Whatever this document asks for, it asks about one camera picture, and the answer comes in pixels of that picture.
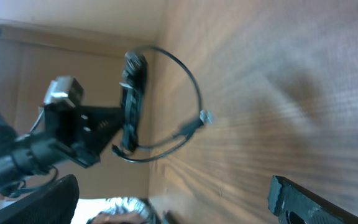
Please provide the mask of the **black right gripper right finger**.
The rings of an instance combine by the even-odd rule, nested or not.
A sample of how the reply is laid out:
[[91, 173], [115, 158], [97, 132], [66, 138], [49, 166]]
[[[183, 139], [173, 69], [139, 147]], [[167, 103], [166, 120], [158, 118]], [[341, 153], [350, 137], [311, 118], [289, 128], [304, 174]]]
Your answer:
[[267, 201], [280, 223], [358, 223], [357, 216], [282, 176], [272, 177]]

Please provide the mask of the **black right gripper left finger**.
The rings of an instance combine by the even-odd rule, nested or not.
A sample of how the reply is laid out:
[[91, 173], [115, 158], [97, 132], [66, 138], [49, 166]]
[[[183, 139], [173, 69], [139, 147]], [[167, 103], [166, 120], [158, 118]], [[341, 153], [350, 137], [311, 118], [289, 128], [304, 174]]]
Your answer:
[[0, 224], [70, 223], [80, 196], [76, 177], [66, 175], [0, 209]]

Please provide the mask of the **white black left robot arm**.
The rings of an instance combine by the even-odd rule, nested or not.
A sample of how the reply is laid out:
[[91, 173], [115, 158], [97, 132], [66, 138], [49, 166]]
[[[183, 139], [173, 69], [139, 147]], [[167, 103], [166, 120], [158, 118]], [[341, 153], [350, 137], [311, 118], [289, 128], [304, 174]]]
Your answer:
[[124, 147], [137, 147], [148, 63], [140, 52], [127, 52], [124, 58], [119, 107], [82, 105], [84, 89], [75, 77], [63, 76], [50, 82], [40, 114], [42, 130], [19, 136], [0, 115], [1, 195], [17, 198], [38, 191], [39, 187], [26, 187], [26, 179], [48, 175], [61, 162], [93, 166], [119, 131], [124, 132]]

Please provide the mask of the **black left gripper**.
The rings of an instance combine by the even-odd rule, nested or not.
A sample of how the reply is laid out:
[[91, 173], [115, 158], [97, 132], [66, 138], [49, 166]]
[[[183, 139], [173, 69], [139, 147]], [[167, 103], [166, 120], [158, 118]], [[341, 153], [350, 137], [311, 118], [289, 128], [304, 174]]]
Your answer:
[[138, 127], [147, 84], [148, 63], [143, 54], [130, 51], [124, 56], [121, 108], [49, 104], [44, 108], [45, 132], [53, 148], [65, 159], [88, 168], [100, 162], [100, 155], [122, 128], [118, 156], [132, 155], [138, 145]]

